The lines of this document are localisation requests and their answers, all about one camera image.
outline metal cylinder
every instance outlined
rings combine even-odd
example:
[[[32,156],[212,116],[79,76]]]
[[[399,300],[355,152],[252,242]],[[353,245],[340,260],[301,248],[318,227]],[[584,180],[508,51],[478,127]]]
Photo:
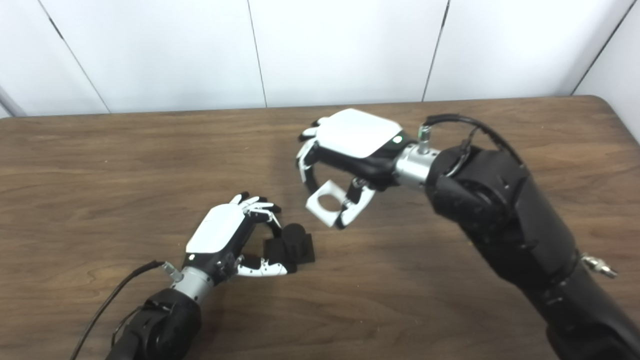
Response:
[[[423,191],[431,164],[440,151],[431,149],[427,154],[421,154],[419,150],[415,144],[404,148],[396,159],[394,176],[398,183]]]
[[[199,305],[213,289],[213,280],[205,272],[190,266],[182,269],[182,274],[182,280],[174,282],[171,288],[192,298]]]

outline white robotic hand cover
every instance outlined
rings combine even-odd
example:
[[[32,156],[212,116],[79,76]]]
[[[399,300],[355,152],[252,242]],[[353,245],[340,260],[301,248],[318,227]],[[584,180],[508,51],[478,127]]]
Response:
[[[314,127],[301,134],[301,137],[308,140],[296,157],[300,177],[305,184],[311,180],[309,177],[313,176],[313,164],[308,163],[307,159],[315,148],[364,159],[383,147],[400,131],[402,127],[398,123],[356,109],[342,110],[330,117],[321,118],[314,123]],[[308,198],[306,207],[327,226],[340,224],[339,227],[346,227],[368,205],[375,193],[361,179],[354,179],[353,185],[360,189],[357,202],[351,201],[347,192],[329,180]],[[322,207],[318,198],[323,195],[337,199],[342,204],[342,210],[329,211]]]
[[[264,202],[260,197],[236,195],[228,204],[210,209],[186,246],[188,254],[214,254],[222,251],[237,233],[244,231],[246,217],[254,222],[265,222],[276,236],[282,228],[273,211],[279,209],[272,202]],[[260,268],[251,269],[242,264],[243,257],[237,259],[237,274],[260,277],[286,275],[286,268],[280,263],[270,264],[268,259],[260,259]]]

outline metal fitting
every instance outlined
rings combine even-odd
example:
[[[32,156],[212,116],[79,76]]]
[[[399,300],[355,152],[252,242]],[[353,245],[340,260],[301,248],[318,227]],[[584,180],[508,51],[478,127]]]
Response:
[[[162,264],[162,269],[173,279],[174,282],[179,282],[184,277],[184,275],[168,261]]]
[[[613,270],[607,263],[604,262],[603,259],[596,258],[594,256],[590,256],[587,253],[584,253],[580,256],[580,260],[589,268],[589,270],[596,272],[598,274],[602,274],[610,279],[614,279],[618,276],[618,272]]]
[[[421,125],[418,128],[418,154],[429,154],[429,139],[431,139],[431,126]]]

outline black object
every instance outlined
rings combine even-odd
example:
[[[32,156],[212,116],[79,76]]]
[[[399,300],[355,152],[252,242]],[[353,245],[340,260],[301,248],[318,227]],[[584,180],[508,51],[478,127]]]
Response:
[[[78,344],[76,345],[76,348],[74,349],[73,353],[71,353],[71,356],[69,357],[70,360],[75,360],[75,358],[77,358],[78,353],[80,353],[80,349],[82,349],[82,345],[84,344],[84,341],[86,340],[86,337],[89,335],[89,332],[91,331],[91,329],[93,328],[95,323],[98,321],[98,318],[100,317],[100,315],[102,315],[102,313],[107,308],[107,306],[109,306],[111,301],[113,301],[113,299],[115,299],[116,295],[118,295],[118,293],[120,293],[120,290],[122,290],[124,288],[124,286],[129,281],[131,281],[131,279],[133,279],[134,277],[136,277],[136,276],[138,276],[140,274],[143,274],[145,272],[148,272],[151,269],[155,269],[157,267],[160,267],[163,264],[164,264],[164,261],[153,260],[150,263],[142,265],[141,267],[133,270],[131,272],[131,274],[129,274],[127,277],[125,277],[120,282],[120,284],[118,284],[118,286],[116,286],[116,288],[113,289],[113,291],[111,292],[109,297],[102,303],[102,305],[100,305],[100,308],[98,308],[98,311],[95,312],[95,315],[93,316],[91,321],[89,321],[89,324],[86,326],[86,329],[84,330],[84,332],[80,336],[80,340],[78,340]]]
[[[640,360],[640,331],[581,265],[571,232],[513,149],[477,120],[430,119],[426,124],[464,119],[500,149],[469,144],[442,151],[425,192],[436,213],[457,222],[496,274],[529,299],[558,357]]]
[[[106,360],[180,360],[200,326],[200,306],[193,299],[161,290],[125,326]]]
[[[311,234],[307,234],[305,228],[300,224],[285,226],[282,229],[281,238],[265,240],[264,258],[284,265],[313,263],[316,260],[316,255]]]

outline black robotic arm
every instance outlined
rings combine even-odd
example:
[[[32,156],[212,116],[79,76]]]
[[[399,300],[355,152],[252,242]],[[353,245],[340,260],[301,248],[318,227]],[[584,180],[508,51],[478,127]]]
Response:
[[[320,119],[300,136],[305,146],[297,164],[310,192],[326,187],[319,188],[313,178],[316,162],[356,176],[348,191],[322,193],[341,201],[341,211],[329,216],[312,196],[307,202],[311,212],[343,229],[355,218],[348,212],[357,210],[357,215],[376,190],[403,185],[422,191],[436,213],[461,227],[496,274],[527,297],[547,322],[548,340],[560,359],[640,360],[640,332],[583,264],[609,277],[615,271],[580,254],[567,226],[499,134],[480,121],[445,114],[429,117],[416,141],[389,124],[393,122],[366,115],[344,110]],[[441,122],[464,122],[474,129],[460,146],[430,149],[431,127]],[[497,150],[472,145],[478,130]],[[360,136],[373,133],[378,137],[361,144]]]

